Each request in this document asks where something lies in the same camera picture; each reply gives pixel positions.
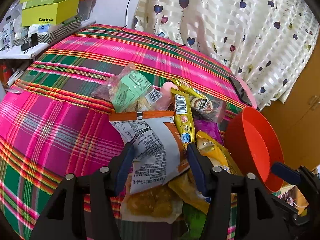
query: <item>heart pattern curtain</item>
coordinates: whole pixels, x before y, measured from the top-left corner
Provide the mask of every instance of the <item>heart pattern curtain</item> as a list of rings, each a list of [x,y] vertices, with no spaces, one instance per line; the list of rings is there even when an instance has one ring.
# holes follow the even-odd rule
[[[228,65],[260,109],[285,102],[319,34],[304,0],[140,0],[134,28]]]

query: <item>pink heart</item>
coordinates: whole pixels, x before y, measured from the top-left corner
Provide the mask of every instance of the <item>pink heart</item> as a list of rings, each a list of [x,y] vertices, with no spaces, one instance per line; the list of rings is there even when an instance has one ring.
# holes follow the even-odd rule
[[[162,16],[162,19],[161,19],[161,23],[164,24],[168,21],[168,18],[165,17],[164,15]]]

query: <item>black cable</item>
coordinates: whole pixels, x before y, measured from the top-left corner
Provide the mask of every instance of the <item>black cable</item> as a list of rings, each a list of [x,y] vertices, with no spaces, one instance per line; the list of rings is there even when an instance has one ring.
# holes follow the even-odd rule
[[[183,45],[170,44],[170,43],[167,43],[167,42],[164,42],[164,41],[161,41],[161,40],[157,40],[157,39],[155,39],[155,38],[152,38],[152,37],[149,37],[149,36],[146,36],[146,35],[140,35],[140,34],[137,34],[137,33],[129,33],[129,32],[126,32],[123,28],[125,28],[125,27],[128,26],[128,6],[129,6],[129,3],[130,3],[130,0],[128,1],[127,8],[126,8],[126,10],[125,10],[125,20],[126,20],[126,24],[125,24],[125,26],[123,26],[123,27],[121,28],[121,31],[123,31],[124,33],[127,33],[127,34],[134,34],[134,35],[137,35],[137,36],[140,36],[140,37],[143,37],[143,38],[146,38],[146,37],[147,37],[147,38],[150,38],[150,39],[152,39],[152,40],[154,40],[154,41],[156,41],[156,42],[161,42],[161,43],[166,44],[166,45],[169,45],[169,46],[175,46],[175,47],[183,47],[183,46],[185,46],[185,44],[183,44]]]

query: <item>cabinet handle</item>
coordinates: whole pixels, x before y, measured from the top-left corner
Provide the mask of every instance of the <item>cabinet handle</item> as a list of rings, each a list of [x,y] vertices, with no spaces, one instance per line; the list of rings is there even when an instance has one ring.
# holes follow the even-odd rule
[[[315,99],[317,98],[317,96],[312,96],[309,100],[308,100],[308,105],[313,105],[313,103],[315,102]]]
[[[319,104],[320,104],[320,100],[318,100],[313,104],[313,106],[311,107],[311,110],[314,111],[319,106]]]

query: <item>red bowl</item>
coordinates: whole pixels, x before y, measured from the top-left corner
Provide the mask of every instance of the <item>red bowl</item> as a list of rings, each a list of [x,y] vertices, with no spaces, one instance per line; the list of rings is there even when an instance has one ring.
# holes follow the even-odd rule
[[[284,163],[281,145],[267,119],[252,107],[246,107],[229,122],[225,145],[245,175],[258,176],[270,192],[278,191],[283,180],[270,171],[274,162]]]

